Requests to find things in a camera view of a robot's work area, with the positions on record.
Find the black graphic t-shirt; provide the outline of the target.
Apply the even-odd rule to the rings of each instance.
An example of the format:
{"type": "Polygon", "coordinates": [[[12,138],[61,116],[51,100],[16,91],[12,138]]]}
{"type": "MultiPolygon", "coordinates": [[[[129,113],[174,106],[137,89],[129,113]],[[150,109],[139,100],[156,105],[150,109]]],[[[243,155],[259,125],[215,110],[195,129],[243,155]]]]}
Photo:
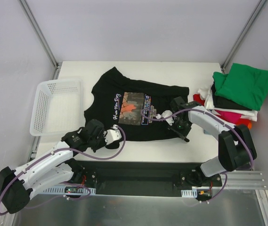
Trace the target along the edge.
{"type": "Polygon", "coordinates": [[[94,101],[84,111],[86,121],[96,119],[105,129],[120,126],[127,141],[178,138],[168,123],[151,117],[170,109],[172,100],[188,100],[189,88],[167,86],[123,76],[116,67],[105,72],[91,91],[94,101]]]}

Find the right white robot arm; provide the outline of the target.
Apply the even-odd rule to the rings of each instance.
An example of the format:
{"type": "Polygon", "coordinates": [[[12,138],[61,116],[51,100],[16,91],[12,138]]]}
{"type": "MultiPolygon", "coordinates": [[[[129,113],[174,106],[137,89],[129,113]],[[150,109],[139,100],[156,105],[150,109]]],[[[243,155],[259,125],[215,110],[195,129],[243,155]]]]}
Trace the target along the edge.
{"type": "Polygon", "coordinates": [[[188,141],[191,126],[196,124],[212,135],[218,142],[218,155],[197,166],[185,176],[192,186],[205,186],[213,176],[232,172],[246,164],[252,165],[257,158],[249,128],[224,121],[196,101],[186,103],[182,97],[171,102],[171,109],[162,113],[169,129],[188,141]]]}

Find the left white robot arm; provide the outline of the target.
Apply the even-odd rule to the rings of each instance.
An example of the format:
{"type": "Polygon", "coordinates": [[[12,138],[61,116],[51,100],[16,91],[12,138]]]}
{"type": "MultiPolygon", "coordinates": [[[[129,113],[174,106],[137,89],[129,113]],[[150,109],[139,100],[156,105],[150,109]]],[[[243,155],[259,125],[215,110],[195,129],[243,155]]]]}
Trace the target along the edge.
{"type": "Polygon", "coordinates": [[[66,133],[53,148],[34,160],[15,169],[3,168],[0,171],[0,216],[19,212],[38,193],[54,185],[82,185],[87,177],[75,156],[82,154],[95,160],[97,157],[87,154],[87,149],[95,152],[125,140],[120,126],[105,129],[100,121],[93,119],[85,127],[66,133]]]}

